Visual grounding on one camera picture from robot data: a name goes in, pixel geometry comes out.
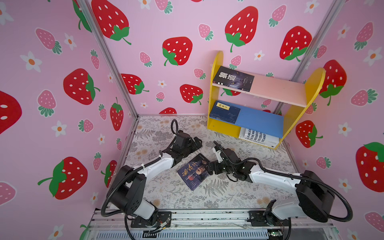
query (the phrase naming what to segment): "book cover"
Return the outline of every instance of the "book cover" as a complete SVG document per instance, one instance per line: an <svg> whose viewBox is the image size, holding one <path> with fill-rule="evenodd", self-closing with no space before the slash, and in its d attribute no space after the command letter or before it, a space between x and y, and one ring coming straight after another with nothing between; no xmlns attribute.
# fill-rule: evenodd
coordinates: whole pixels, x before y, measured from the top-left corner
<svg viewBox="0 0 384 240"><path fill-rule="evenodd" d="M221 66L213 83L249 92L255 76Z"/></svg>
<svg viewBox="0 0 384 240"><path fill-rule="evenodd" d="M177 173L190 190L195 190L201 182L209 176L206 170L207 163L209 163L209 160L199 153L191 161L177 170Z"/></svg>

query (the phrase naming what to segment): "book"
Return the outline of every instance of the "book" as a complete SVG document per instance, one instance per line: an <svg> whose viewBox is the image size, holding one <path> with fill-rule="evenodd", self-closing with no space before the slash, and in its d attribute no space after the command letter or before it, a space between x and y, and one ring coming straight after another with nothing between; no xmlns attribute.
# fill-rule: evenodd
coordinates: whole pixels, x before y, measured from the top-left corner
<svg viewBox="0 0 384 240"><path fill-rule="evenodd" d="M249 92L255 76L220 66L213 83Z"/></svg>
<svg viewBox="0 0 384 240"><path fill-rule="evenodd" d="M199 153L191 161L177 170L177 173L190 190L195 190L201 182L209 176L206 170L207 163L209 163L209 160L204 157L203 154Z"/></svg>
<svg viewBox="0 0 384 240"><path fill-rule="evenodd" d="M240 108L234 107L227 102L217 100L209 113L209 117L235 124L240 110Z"/></svg>

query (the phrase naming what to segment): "red strawberry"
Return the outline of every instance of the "red strawberry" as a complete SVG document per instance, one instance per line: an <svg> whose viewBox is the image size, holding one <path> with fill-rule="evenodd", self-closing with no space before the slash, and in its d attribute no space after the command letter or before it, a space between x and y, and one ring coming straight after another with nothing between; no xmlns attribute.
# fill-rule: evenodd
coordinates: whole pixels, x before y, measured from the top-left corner
<svg viewBox="0 0 384 240"><path fill-rule="evenodd" d="M286 5L281 5L280 7L276 8L272 13L272 18L269 19L269 27L273 28L278 25L279 22L284 18L286 10Z"/></svg>
<svg viewBox="0 0 384 240"><path fill-rule="evenodd" d="M359 51L367 45L367 41L373 35L373 22L367 22L356 36L355 50Z"/></svg>
<svg viewBox="0 0 384 240"><path fill-rule="evenodd" d="M377 212L369 212L364 215L365 220L374 228L380 232L384 232L384 216L381 216Z"/></svg>
<svg viewBox="0 0 384 240"><path fill-rule="evenodd" d="M195 68L193 72L195 73L195 77L197 78L205 79L207 77L202 69Z"/></svg>
<svg viewBox="0 0 384 240"><path fill-rule="evenodd" d="M96 91L100 89L93 86L93 79L82 68L76 69L64 78L63 82L65 93L72 99L81 104L89 105L96 96Z"/></svg>
<svg viewBox="0 0 384 240"><path fill-rule="evenodd" d="M166 108L163 111L159 112L159 114L177 114L174 108Z"/></svg>
<svg viewBox="0 0 384 240"><path fill-rule="evenodd" d="M0 134L14 125L22 116L22 108L17 100L0 91Z"/></svg>
<svg viewBox="0 0 384 240"><path fill-rule="evenodd" d="M0 181L0 206L6 204L16 197L16 188L11 184Z"/></svg>
<svg viewBox="0 0 384 240"><path fill-rule="evenodd" d="M329 168L331 166L331 161L327 157L319 157L316 160L317 166L319 166L322 169Z"/></svg>
<svg viewBox="0 0 384 240"><path fill-rule="evenodd" d="M199 102L201 105L200 99L203 98L203 90L201 90L201 88L189 84L184 84L180 87L180 93L183 97L183 100L187 103Z"/></svg>
<svg viewBox="0 0 384 240"><path fill-rule="evenodd" d="M95 66L96 70L98 70L99 66L100 66L100 61L99 61L97 53L94 49L92 49L92 51L91 51L91 61L92 61L93 65Z"/></svg>
<svg viewBox="0 0 384 240"><path fill-rule="evenodd" d="M200 37L205 38L206 41L210 41L214 37L214 32L211 31L211 27L206 24L199 25Z"/></svg>
<svg viewBox="0 0 384 240"><path fill-rule="evenodd" d="M121 145L122 145L122 143L121 143L120 138L118 138L118 139L116 140L116 144L118 145L118 150L121 150Z"/></svg>
<svg viewBox="0 0 384 240"><path fill-rule="evenodd" d="M347 74L344 68L336 61L330 60L324 65L325 79L319 95L323 98L329 97L327 106L331 103L331 97L337 95L347 81Z"/></svg>
<svg viewBox="0 0 384 240"><path fill-rule="evenodd" d="M310 148L316 143L317 129L312 121L306 120L296 126L296 136L304 147Z"/></svg>
<svg viewBox="0 0 384 240"><path fill-rule="evenodd" d="M103 120L106 120L106 119L107 119L107 110L104 108L104 105L103 105L103 104L100 104L100 105L99 105L99 112L100 112L100 117L101 117Z"/></svg>
<svg viewBox="0 0 384 240"><path fill-rule="evenodd" d="M262 108L266 108L269 104L271 104L272 100L271 99L267 99L263 102L263 104L261 104L261 107Z"/></svg>
<svg viewBox="0 0 384 240"><path fill-rule="evenodd" d="M229 89L226 89L226 88L223 88L224 92L220 95L220 96L223 96L224 93L226 93L228 96L237 96L239 95L241 92L238 92L238 91L234 91L234 90L229 90Z"/></svg>
<svg viewBox="0 0 384 240"><path fill-rule="evenodd" d="M108 166L105 169L105 173L101 170L101 174L104 174L104 183L105 186L109 187L109 184L111 183L112 177L114 175L115 169L116 169L117 162L115 160L112 160L110 163L108 163Z"/></svg>
<svg viewBox="0 0 384 240"><path fill-rule="evenodd" d="M312 35L301 26L293 27L285 35L280 48L280 58L284 60L297 59L307 50L312 41Z"/></svg>
<svg viewBox="0 0 384 240"><path fill-rule="evenodd" d="M92 0L92 11L104 36L115 41L124 39L129 35L129 22L120 9L107 0Z"/></svg>
<svg viewBox="0 0 384 240"><path fill-rule="evenodd" d="M43 179L37 185L52 179L49 191L56 199L66 199L79 190L87 181L88 171L79 160L66 157L53 169L53 177Z"/></svg>
<svg viewBox="0 0 384 240"><path fill-rule="evenodd" d="M118 98L116 97L116 103L112 104L111 110L109 111L113 128L118 131L121 128L122 120L124 118L124 112L122 107L118 104Z"/></svg>
<svg viewBox="0 0 384 240"><path fill-rule="evenodd" d="M167 61L172 65L184 65L191 55L192 42L185 36L168 38L163 42L163 56L167 59L164 62L164 66Z"/></svg>
<svg viewBox="0 0 384 240"><path fill-rule="evenodd" d="M317 104L316 103L312 103L308 107L308 109L305 111L305 113L311 115L313 112L316 112L316 109L317 109Z"/></svg>
<svg viewBox="0 0 384 240"><path fill-rule="evenodd" d="M149 90L144 90L144 83L138 76L124 73L121 76L130 94L140 94L142 91L149 92Z"/></svg>
<svg viewBox="0 0 384 240"><path fill-rule="evenodd" d="M36 28L35 32L36 36L46 49L52 50L52 52L57 55L60 55L63 52L61 50L60 43L55 41L55 37L52 35L52 33L42 28Z"/></svg>
<svg viewBox="0 0 384 240"><path fill-rule="evenodd" d="M314 58L321 58L325 54L326 51L327 51L327 47L324 45L321 45L320 47L318 47L316 49L316 51L313 54L313 57Z"/></svg>
<svg viewBox="0 0 384 240"><path fill-rule="evenodd" d="M227 41L232 43L230 52L232 52L233 45L240 47L253 39L258 18L257 8L249 6L229 20L225 26L225 36Z"/></svg>
<svg viewBox="0 0 384 240"><path fill-rule="evenodd" d="M94 156L94 160L93 160L93 168L95 169L95 171L97 171L100 167L100 164L101 164L101 154L99 152L97 152Z"/></svg>
<svg viewBox="0 0 384 240"><path fill-rule="evenodd" d="M362 89L358 91L352 98L351 103L353 105L363 107L367 103L371 104L377 99L377 95L379 95L376 90L368 89L368 91Z"/></svg>
<svg viewBox="0 0 384 240"><path fill-rule="evenodd" d="M384 145L371 142L359 148L356 164L362 183L375 192L384 192Z"/></svg>

